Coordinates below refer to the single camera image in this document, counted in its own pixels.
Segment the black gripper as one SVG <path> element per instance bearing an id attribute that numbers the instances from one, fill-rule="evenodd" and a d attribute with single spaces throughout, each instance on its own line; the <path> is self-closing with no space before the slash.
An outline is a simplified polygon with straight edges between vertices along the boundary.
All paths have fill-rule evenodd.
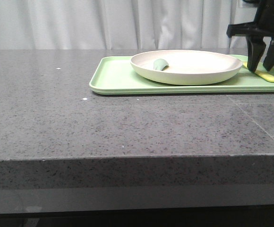
<path id="1" fill-rule="evenodd" d="M 247 68 L 255 72 L 265 51 L 263 37 L 272 38 L 263 66 L 270 71 L 274 66 L 274 0 L 261 0 L 254 21 L 228 25 L 227 36 L 245 36 L 248 48 Z"/>

